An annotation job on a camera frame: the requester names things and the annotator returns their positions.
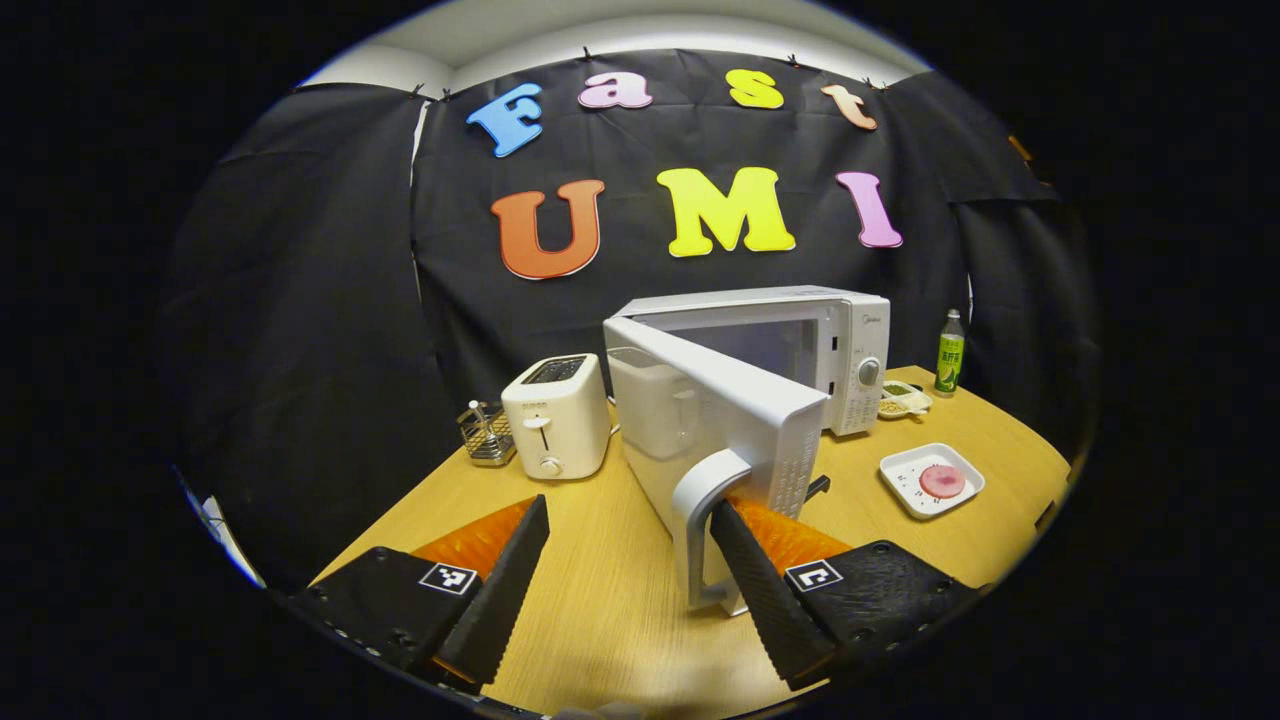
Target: green bottle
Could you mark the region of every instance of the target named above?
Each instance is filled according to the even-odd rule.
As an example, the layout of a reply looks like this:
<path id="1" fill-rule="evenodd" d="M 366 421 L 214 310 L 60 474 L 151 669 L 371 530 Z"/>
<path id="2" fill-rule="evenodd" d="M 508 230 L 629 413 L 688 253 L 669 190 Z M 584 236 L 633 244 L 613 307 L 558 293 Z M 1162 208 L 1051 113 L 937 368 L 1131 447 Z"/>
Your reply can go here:
<path id="1" fill-rule="evenodd" d="M 947 324 L 942 327 L 938 341 L 938 373 L 933 379 L 934 395 L 951 397 L 960 379 L 960 360 L 964 357 L 964 328 L 960 327 L 960 311 L 947 311 Z"/>

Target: microwave knob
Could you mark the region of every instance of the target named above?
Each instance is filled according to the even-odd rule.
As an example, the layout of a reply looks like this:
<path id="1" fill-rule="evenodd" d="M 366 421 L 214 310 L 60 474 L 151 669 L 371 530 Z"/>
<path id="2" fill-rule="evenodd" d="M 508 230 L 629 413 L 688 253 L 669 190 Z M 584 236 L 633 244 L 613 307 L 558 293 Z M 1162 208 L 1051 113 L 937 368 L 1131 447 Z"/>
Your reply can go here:
<path id="1" fill-rule="evenodd" d="M 876 384 L 876 379 L 879 377 L 879 360 L 874 357 L 868 357 L 863 360 L 863 364 L 858 366 L 858 382 L 864 386 Z"/>

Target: square plate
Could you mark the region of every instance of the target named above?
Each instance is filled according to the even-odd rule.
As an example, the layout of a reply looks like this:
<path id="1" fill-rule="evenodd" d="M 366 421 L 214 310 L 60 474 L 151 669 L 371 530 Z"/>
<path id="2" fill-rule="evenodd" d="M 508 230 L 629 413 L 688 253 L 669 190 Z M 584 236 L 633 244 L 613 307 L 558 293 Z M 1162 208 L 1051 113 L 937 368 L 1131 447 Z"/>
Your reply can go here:
<path id="1" fill-rule="evenodd" d="M 920 473 L 931 465 L 950 465 L 964 474 L 964 489 L 955 497 L 937 498 L 920 488 Z M 881 460 L 881 478 L 913 518 L 928 520 L 965 502 L 987 487 L 987 479 L 950 445 L 933 442 Z"/>

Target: toaster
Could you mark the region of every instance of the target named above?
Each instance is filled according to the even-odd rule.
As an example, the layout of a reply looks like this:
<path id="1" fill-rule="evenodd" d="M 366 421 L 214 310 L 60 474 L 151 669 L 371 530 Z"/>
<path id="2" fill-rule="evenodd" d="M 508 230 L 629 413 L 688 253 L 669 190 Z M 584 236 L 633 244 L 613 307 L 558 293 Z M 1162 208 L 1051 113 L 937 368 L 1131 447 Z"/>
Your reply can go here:
<path id="1" fill-rule="evenodd" d="M 502 391 L 502 406 L 530 478 L 573 480 L 600 469 L 611 423 L 594 354 L 535 363 Z"/>

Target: blue letter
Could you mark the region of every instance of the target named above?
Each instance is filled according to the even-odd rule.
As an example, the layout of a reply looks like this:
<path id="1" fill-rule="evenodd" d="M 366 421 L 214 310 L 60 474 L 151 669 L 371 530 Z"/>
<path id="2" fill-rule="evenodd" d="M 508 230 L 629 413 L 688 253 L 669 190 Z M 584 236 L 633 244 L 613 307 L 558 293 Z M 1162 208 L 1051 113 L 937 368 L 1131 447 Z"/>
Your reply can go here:
<path id="1" fill-rule="evenodd" d="M 493 102 L 480 108 L 467 118 L 467 124 L 480 123 L 480 127 L 489 131 L 489 135 L 498 141 L 493 154 L 498 158 L 511 155 L 530 140 L 543 132 L 543 126 L 520 122 L 520 118 L 539 118 L 543 109 L 529 97 L 538 95 L 543 88 L 531 82 L 521 85 Z"/>

